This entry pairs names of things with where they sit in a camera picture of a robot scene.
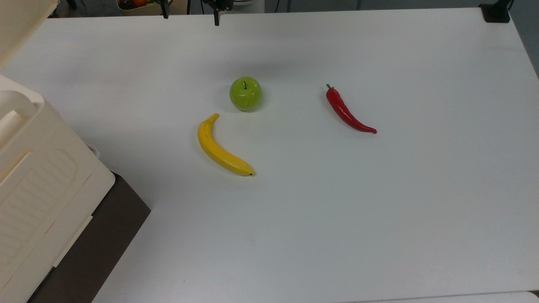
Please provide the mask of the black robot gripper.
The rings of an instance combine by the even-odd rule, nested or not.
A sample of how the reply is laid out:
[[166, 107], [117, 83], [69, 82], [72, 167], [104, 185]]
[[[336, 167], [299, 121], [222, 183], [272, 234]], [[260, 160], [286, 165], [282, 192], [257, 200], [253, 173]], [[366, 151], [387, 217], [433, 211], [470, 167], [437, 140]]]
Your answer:
[[233, 0], [202, 0], [202, 2], [213, 10], [214, 25], [220, 25], [221, 11], [231, 11], [233, 9]]

